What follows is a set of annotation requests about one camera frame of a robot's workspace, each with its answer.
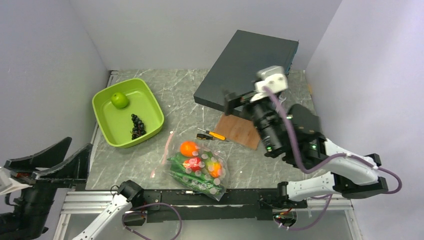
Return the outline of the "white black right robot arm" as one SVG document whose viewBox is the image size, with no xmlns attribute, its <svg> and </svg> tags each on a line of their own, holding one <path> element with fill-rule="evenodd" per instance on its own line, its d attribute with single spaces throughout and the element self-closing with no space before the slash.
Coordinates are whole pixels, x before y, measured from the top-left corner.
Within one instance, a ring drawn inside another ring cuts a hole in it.
<svg viewBox="0 0 424 240">
<path fill-rule="evenodd" d="M 236 95 L 224 91 L 223 94 L 224 113 L 229 115 L 237 107 L 244 108 L 266 149 L 265 157 L 277 158 L 284 154 L 282 160 L 299 169 L 290 142 L 290 138 L 295 137 L 304 168 L 314 172 L 319 167 L 326 171 L 318 177 L 279 183 L 275 200 L 280 207 L 287 208 L 293 202 L 322 195 L 366 199 L 389 192 L 386 179 L 378 174 L 379 155 L 362 156 L 334 144 L 322 134 L 319 117 L 303 105 L 296 103 L 289 108 L 286 118 L 292 124 L 289 130 L 268 97 L 251 102 L 252 92 Z"/>
</svg>

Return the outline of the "orange toy fruit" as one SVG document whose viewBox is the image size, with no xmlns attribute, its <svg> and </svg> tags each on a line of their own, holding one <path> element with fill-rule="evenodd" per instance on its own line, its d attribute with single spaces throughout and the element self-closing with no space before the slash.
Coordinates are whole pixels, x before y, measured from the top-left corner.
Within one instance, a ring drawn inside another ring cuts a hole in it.
<svg viewBox="0 0 424 240">
<path fill-rule="evenodd" d="M 188 158 L 193 158 L 199 154 L 199 147 L 194 141 L 184 141 L 179 147 L 179 152 Z"/>
</svg>

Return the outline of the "red toy pepper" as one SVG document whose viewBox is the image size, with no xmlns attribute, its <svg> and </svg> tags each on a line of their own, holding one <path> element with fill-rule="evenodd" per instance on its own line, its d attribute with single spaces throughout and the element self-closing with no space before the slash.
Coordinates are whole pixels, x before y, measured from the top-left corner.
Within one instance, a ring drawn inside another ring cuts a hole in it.
<svg viewBox="0 0 424 240">
<path fill-rule="evenodd" d="M 200 171 L 201 170 L 201 159 L 199 157 L 193 157 L 185 160 L 183 162 L 183 166 L 185 169 L 190 169 L 192 172 Z"/>
</svg>

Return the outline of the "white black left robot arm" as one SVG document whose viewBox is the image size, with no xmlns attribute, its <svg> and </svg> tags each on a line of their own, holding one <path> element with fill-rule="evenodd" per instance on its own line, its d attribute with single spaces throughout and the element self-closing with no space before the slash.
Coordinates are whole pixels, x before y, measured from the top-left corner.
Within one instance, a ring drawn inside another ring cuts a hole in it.
<svg viewBox="0 0 424 240">
<path fill-rule="evenodd" d="M 33 240 L 46 233 L 58 189 L 67 190 L 62 214 L 100 204 L 99 194 L 89 196 L 84 190 L 96 147 L 88 143 L 67 156 L 71 142 L 65 137 L 32 155 L 8 159 L 0 168 L 0 194 L 13 207 L 0 215 L 2 240 Z"/>
</svg>

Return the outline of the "white green toy bok choy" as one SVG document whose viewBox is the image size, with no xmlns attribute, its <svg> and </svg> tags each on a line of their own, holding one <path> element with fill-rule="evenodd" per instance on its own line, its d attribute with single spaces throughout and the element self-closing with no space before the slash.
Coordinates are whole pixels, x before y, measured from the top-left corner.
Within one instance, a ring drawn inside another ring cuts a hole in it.
<svg viewBox="0 0 424 240">
<path fill-rule="evenodd" d="M 192 171 L 191 169 L 185 169 L 183 166 L 183 162 L 190 159 L 190 157 L 185 157 L 181 153 L 176 153 L 174 156 L 168 157 L 166 159 L 166 163 L 169 165 L 169 172 L 179 172 L 183 174 L 188 174 L 193 177 L 198 177 L 202 180 L 207 180 L 213 183 L 212 177 L 203 171 L 203 168 L 201 170 Z"/>
</svg>

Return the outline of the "green toy cucumber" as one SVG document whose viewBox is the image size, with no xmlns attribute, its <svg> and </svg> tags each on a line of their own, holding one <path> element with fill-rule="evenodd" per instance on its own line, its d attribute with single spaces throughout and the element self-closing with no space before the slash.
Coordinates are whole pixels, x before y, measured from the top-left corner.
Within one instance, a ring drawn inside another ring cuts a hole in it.
<svg viewBox="0 0 424 240">
<path fill-rule="evenodd" d="M 220 184 L 215 185 L 211 181 L 204 180 L 187 173 L 171 171 L 169 172 L 169 175 L 187 188 L 206 195 L 218 196 L 220 194 L 224 194 L 226 191 L 226 189 Z"/>
</svg>

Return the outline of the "clear pink zip top bag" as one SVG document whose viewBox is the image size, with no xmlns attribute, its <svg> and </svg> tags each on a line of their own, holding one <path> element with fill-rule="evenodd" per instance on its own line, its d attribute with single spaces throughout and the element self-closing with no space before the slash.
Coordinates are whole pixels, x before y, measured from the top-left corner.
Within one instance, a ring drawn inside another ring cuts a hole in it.
<svg viewBox="0 0 424 240">
<path fill-rule="evenodd" d="M 193 193 L 220 201 L 229 186 L 226 153 L 170 131 L 152 179 L 179 184 Z"/>
</svg>

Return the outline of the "orange green toy mango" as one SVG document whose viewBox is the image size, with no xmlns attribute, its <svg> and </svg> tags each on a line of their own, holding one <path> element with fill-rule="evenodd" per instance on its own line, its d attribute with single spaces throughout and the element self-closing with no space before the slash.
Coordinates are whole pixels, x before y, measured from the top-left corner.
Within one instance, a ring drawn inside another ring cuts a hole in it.
<svg viewBox="0 0 424 240">
<path fill-rule="evenodd" d="M 208 171 L 209 175 L 213 178 L 222 177 L 224 174 L 223 166 L 218 161 L 207 161 L 205 163 L 205 168 Z"/>
</svg>

